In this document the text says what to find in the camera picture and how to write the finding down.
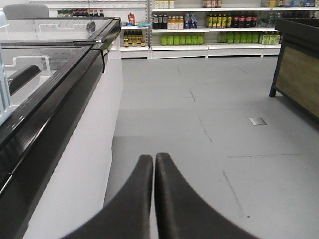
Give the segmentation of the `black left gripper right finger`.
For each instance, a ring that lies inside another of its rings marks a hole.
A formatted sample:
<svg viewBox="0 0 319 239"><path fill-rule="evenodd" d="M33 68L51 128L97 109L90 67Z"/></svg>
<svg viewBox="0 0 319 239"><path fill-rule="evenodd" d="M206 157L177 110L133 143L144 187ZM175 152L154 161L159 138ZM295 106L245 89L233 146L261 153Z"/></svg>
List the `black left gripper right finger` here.
<svg viewBox="0 0 319 239"><path fill-rule="evenodd" d="M156 155L155 210L161 239L253 239L209 206L168 153Z"/></svg>

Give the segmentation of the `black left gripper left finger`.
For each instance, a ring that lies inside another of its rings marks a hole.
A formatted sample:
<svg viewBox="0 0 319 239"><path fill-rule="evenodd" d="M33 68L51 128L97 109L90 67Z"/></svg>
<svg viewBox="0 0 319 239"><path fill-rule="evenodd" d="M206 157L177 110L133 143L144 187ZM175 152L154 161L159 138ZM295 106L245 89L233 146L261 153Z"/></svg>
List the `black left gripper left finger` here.
<svg viewBox="0 0 319 239"><path fill-rule="evenodd" d="M113 199L65 239L148 239L153 186L153 158L141 155Z"/></svg>

